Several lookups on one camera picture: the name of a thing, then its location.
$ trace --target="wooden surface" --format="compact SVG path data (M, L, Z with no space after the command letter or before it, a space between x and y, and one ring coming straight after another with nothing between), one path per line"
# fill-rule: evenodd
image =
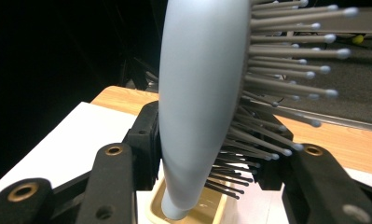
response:
M137 115L143 105L157 99L156 93L108 87L91 103ZM295 142L324 147L342 166L372 174L372 132L326 123L313 128L290 119L278 119L294 134Z

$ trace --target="screw hole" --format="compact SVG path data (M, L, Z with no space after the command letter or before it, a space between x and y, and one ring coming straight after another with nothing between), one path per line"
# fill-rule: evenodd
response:
M96 211L96 217L100 220L106 220L113 215L114 208L113 206L104 205Z
M38 185L35 182L26 183L14 188L7 196L7 199L13 203L21 202L30 198L37 192Z
M311 154L312 156L321 156L323 155L323 152L317 148L317 147L306 147L305 148L305 151L309 154Z
M121 152L122 152L121 147L110 147L105 151L106 155L108 156L116 156L120 154Z

